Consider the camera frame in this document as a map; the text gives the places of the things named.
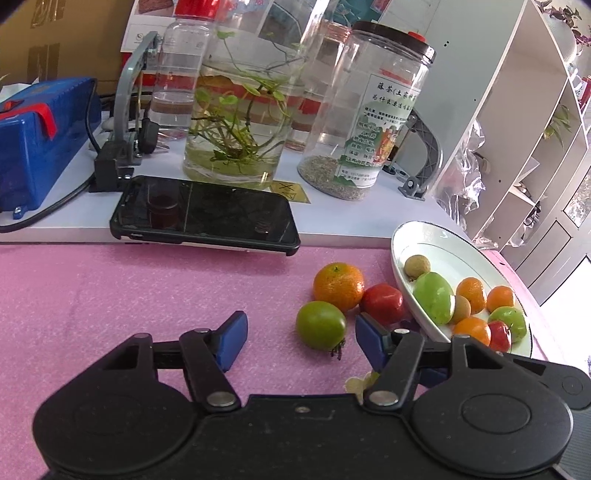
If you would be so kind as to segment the grey bracket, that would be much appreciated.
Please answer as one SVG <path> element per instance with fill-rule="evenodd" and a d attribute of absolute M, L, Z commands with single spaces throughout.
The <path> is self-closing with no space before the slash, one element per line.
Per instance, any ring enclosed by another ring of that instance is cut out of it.
<path fill-rule="evenodd" d="M 396 156 L 397 176 L 404 196 L 424 200 L 441 173 L 443 152 L 431 129 L 413 110 L 407 120 L 408 134 Z"/>
<path fill-rule="evenodd" d="M 148 60 L 155 55 L 158 40 L 156 31 L 149 31 L 143 35 L 141 42 L 125 62 L 117 84 L 111 140 L 123 147 L 122 153 L 116 156 L 116 163 L 121 167 L 131 167 L 141 163 L 136 153 L 136 136 L 139 133 L 139 127 L 136 126 L 134 132 L 129 130 L 129 112 L 135 84 L 145 70 Z M 141 88 L 138 88 L 135 93 L 139 100 Z"/>

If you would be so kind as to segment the black power adapter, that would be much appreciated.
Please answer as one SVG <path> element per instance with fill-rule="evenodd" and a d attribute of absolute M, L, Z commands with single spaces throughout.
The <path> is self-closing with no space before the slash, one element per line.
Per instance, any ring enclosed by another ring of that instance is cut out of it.
<path fill-rule="evenodd" d="M 107 141 L 94 160 L 94 173 L 89 184 L 90 193 L 122 192 L 134 169 L 129 166 L 129 146 L 125 141 Z"/>

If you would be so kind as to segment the cardboard box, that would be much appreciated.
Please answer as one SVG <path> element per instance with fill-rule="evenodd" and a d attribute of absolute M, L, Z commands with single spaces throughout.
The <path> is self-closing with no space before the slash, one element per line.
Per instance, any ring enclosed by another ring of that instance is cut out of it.
<path fill-rule="evenodd" d="M 1 83 L 70 77 L 116 90 L 130 0 L 26 1 L 1 25 Z"/>

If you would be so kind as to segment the white shelf unit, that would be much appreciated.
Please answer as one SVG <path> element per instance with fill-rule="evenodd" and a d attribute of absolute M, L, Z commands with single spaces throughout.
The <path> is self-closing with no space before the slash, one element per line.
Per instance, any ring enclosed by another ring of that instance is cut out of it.
<path fill-rule="evenodd" d="M 442 1 L 425 33 L 437 51 L 416 104 L 446 161 L 473 122 L 486 187 L 470 239 L 505 247 L 550 186 L 582 126 L 559 45 L 562 23 L 533 1 Z"/>

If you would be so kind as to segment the red apple front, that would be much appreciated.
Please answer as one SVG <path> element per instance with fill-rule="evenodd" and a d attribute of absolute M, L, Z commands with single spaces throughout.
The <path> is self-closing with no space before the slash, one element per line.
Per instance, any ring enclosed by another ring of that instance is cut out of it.
<path fill-rule="evenodd" d="M 489 347 L 497 352 L 509 352 L 512 346 L 512 334 L 510 328 L 500 320 L 488 324 L 491 333 Z"/>

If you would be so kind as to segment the small brown longan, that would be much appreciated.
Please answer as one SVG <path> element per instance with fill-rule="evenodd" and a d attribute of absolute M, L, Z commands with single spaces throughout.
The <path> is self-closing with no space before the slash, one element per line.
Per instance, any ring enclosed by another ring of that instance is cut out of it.
<path fill-rule="evenodd" d="M 462 295 L 455 296 L 455 309 L 450 320 L 451 324 L 457 324 L 460 321 L 471 316 L 471 304 L 467 298 Z"/>

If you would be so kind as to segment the clear plastic seed jar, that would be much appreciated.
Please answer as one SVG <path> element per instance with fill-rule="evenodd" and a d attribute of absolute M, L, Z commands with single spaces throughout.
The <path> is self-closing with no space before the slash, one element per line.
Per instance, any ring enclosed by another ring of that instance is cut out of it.
<path fill-rule="evenodd" d="M 436 51 L 406 32 L 353 24 L 297 172 L 342 200 L 370 192 L 421 93 Z"/>

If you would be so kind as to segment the large green fruit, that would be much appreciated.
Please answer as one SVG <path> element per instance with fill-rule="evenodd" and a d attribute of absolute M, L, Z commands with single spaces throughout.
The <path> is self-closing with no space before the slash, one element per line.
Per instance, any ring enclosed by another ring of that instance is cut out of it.
<path fill-rule="evenodd" d="M 455 312 L 456 298 L 448 281 L 436 272 L 421 275 L 415 282 L 413 295 L 430 320 L 438 326 L 447 325 Z"/>

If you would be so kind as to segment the brown longan on plate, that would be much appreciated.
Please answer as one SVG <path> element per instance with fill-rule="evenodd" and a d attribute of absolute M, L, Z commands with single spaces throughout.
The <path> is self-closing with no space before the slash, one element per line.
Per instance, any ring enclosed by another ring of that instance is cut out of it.
<path fill-rule="evenodd" d="M 414 281 L 431 271 L 431 262 L 424 255 L 413 255 L 406 260 L 404 271 L 407 277 Z"/>

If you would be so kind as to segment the orange mandarin front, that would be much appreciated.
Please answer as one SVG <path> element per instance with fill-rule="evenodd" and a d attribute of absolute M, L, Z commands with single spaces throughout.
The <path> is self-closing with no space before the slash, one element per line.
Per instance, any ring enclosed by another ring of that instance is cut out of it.
<path fill-rule="evenodd" d="M 491 342 L 491 330 L 488 323 L 478 317 L 468 317 L 459 321 L 453 328 L 453 335 L 470 336 L 485 346 Z"/>

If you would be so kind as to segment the white ceramic plate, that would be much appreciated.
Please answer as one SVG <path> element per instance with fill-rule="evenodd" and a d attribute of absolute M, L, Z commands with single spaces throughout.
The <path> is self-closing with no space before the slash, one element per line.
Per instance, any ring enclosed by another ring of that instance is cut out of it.
<path fill-rule="evenodd" d="M 483 252 L 452 231 L 421 221 L 398 227 L 391 240 L 394 278 L 418 324 L 429 339 L 437 342 L 448 343 L 453 327 L 435 323 L 417 301 L 414 295 L 417 282 L 404 271 L 406 261 L 414 255 L 425 256 L 431 263 L 431 270 L 446 280 L 451 289 L 456 289 L 468 277 L 480 280 L 485 293 L 494 287 L 510 285 Z"/>

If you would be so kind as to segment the blue tool box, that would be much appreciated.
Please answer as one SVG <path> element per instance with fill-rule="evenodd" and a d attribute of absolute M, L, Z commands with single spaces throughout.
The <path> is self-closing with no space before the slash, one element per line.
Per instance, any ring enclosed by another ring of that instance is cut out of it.
<path fill-rule="evenodd" d="M 96 80 L 33 84 L 1 103 L 1 211 L 38 209 L 101 122 Z"/>

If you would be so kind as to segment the orange mandarin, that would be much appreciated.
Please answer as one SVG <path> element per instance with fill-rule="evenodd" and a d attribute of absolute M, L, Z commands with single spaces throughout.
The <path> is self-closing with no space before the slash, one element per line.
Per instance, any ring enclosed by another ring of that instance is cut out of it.
<path fill-rule="evenodd" d="M 351 264 L 335 262 L 322 267 L 315 275 L 312 295 L 348 313 L 359 305 L 365 293 L 362 271 Z"/>
<path fill-rule="evenodd" d="M 456 294 L 468 300 L 472 315 L 476 315 L 486 308 L 484 285 L 475 277 L 463 279 L 457 286 Z"/>
<path fill-rule="evenodd" d="M 470 336 L 485 346 L 491 342 L 491 330 L 488 323 L 478 317 L 468 317 L 459 321 L 453 328 L 453 335 Z"/>

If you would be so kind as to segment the clear bottle red cap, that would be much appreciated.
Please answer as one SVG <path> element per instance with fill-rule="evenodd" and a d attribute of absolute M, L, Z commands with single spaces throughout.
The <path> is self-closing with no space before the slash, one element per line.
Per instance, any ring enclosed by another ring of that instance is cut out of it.
<path fill-rule="evenodd" d="M 193 92 L 218 7 L 217 0 L 179 1 L 174 22 L 164 31 L 148 118 L 166 141 L 188 132 Z"/>

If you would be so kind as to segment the grey bracket right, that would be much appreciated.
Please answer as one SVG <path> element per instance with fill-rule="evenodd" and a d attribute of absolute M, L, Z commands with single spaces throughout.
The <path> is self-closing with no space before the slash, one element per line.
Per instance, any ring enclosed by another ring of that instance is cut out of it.
<path fill-rule="evenodd" d="M 443 152 L 431 129 L 413 110 L 407 120 L 408 134 L 396 156 L 397 176 L 404 196 L 424 200 L 441 173 Z"/>

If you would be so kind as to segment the clear plastic bag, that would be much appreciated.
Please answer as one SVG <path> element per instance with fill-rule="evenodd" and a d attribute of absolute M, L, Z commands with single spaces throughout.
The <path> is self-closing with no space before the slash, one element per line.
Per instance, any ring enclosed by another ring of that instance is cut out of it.
<path fill-rule="evenodd" d="M 484 132 L 475 120 L 442 173 L 434 193 L 439 206 L 464 231 L 468 230 L 467 215 L 480 207 L 480 195 L 486 190 L 476 155 L 484 144 Z"/>

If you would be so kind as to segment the small green fruit right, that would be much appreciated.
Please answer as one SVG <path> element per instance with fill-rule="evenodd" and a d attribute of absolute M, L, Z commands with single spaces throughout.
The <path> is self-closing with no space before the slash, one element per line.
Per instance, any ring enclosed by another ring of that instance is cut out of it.
<path fill-rule="evenodd" d="M 308 347 L 331 352 L 345 340 L 346 316 L 331 303 L 311 301 L 297 312 L 295 330 Z"/>

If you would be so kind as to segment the small orange on plate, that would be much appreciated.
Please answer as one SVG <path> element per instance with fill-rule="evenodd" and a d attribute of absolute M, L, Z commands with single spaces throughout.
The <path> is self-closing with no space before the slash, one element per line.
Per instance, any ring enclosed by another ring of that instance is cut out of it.
<path fill-rule="evenodd" d="M 514 291 L 505 285 L 494 287 L 487 296 L 487 310 L 493 313 L 501 307 L 514 307 L 515 294 Z"/>

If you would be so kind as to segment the orange mandarin back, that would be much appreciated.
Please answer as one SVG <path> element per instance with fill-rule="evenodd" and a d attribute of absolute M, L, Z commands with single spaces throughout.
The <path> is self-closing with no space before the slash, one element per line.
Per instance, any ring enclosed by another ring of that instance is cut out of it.
<path fill-rule="evenodd" d="M 359 305 L 365 293 L 362 271 L 351 264 L 335 262 L 322 267 L 315 275 L 312 295 L 348 313 Z"/>

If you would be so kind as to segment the cola bottle red label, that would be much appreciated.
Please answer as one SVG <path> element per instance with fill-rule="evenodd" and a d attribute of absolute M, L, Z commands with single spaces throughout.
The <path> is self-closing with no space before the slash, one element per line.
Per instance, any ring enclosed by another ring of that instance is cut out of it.
<path fill-rule="evenodd" d="M 411 36 L 411 37 L 413 37 L 413 38 L 417 39 L 418 41 L 421 41 L 421 42 L 423 42 L 423 43 L 426 43 L 426 39 L 425 39 L 425 37 L 424 37 L 423 35 L 421 35 L 421 34 L 417 33 L 417 32 L 409 31 L 407 34 L 408 34 L 409 36 Z"/>

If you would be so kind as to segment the orange mandarin on plate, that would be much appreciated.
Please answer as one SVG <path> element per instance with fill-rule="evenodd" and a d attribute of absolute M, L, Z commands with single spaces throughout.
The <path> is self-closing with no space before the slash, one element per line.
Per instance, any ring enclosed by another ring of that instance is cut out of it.
<path fill-rule="evenodd" d="M 468 300 L 472 315 L 476 315 L 486 308 L 484 285 L 475 277 L 463 279 L 457 286 L 456 294 Z"/>

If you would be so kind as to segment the black smartphone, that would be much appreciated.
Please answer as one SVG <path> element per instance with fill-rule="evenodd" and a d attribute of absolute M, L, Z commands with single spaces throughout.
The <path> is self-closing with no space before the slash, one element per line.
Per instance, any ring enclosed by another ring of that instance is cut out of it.
<path fill-rule="evenodd" d="M 109 227 L 119 240 L 287 256 L 301 246 L 290 203 L 279 194 L 153 176 L 131 179 Z"/>

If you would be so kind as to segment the red tomato back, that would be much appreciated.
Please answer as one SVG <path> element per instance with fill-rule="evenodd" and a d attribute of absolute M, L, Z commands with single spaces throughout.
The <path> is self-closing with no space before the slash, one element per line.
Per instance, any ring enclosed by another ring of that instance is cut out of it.
<path fill-rule="evenodd" d="M 387 283 L 366 290 L 360 302 L 360 311 L 368 313 L 383 326 L 391 326 L 408 317 L 401 292 Z"/>

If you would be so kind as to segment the grey bracket left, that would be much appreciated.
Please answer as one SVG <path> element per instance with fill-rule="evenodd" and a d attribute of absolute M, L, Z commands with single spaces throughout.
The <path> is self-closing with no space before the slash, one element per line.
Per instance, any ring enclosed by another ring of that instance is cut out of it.
<path fill-rule="evenodd" d="M 136 126 L 134 132 L 129 130 L 129 112 L 135 84 L 145 70 L 148 60 L 155 55 L 158 40 L 156 31 L 149 31 L 143 35 L 141 42 L 125 62 L 117 84 L 111 140 L 123 147 L 122 153 L 116 156 L 116 163 L 121 167 L 131 167 L 141 163 L 136 153 L 136 136 L 139 133 L 139 127 Z M 139 100 L 141 88 L 138 88 L 135 93 Z"/>

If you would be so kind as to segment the green fruit on plate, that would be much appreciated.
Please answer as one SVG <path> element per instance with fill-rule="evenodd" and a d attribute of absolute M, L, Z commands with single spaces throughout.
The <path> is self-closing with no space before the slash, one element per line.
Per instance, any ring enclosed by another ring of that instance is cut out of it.
<path fill-rule="evenodd" d="M 489 315 L 488 323 L 503 322 L 511 331 L 512 343 L 523 340 L 528 334 L 528 323 L 524 313 L 517 307 L 502 306 Z"/>

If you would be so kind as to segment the glass vase with plant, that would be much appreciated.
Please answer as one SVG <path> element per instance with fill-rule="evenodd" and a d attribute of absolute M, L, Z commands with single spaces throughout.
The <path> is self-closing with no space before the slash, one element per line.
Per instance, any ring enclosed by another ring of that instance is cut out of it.
<path fill-rule="evenodd" d="M 270 187 L 315 37 L 334 9 L 331 0 L 221 2 L 194 90 L 189 179 Z"/>

